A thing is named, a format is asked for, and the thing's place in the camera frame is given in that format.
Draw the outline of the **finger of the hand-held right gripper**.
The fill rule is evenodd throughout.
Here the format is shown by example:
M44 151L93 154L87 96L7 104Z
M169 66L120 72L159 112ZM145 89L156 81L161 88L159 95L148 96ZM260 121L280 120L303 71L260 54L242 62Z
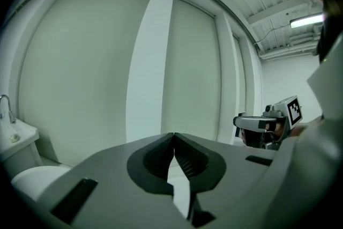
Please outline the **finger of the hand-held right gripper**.
M233 118L233 125L254 132L267 132L266 125L276 123L277 119L272 117L237 116Z

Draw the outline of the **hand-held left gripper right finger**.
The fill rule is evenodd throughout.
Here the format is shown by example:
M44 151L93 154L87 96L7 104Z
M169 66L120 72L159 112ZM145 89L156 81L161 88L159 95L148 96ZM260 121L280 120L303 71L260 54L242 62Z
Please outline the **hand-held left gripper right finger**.
M267 171L275 154L174 133L174 156L189 180L190 224L204 226L233 208Z

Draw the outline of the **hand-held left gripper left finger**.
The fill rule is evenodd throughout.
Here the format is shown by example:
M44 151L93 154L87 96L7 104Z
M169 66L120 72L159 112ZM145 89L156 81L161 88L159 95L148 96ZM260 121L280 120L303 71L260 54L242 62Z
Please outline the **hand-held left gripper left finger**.
M54 181L38 203L58 228L187 228L167 181L173 134L99 151Z

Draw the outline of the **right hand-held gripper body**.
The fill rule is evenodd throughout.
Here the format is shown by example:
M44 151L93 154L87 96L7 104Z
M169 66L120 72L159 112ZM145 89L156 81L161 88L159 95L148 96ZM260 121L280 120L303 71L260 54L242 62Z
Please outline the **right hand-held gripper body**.
M279 148L284 139L288 138L294 127L302 120L301 106L297 96L283 99L276 104L266 105L261 116L276 118L276 123L266 125L267 132L244 130L244 143L255 148ZM283 123L284 133L281 138L275 134L277 123Z

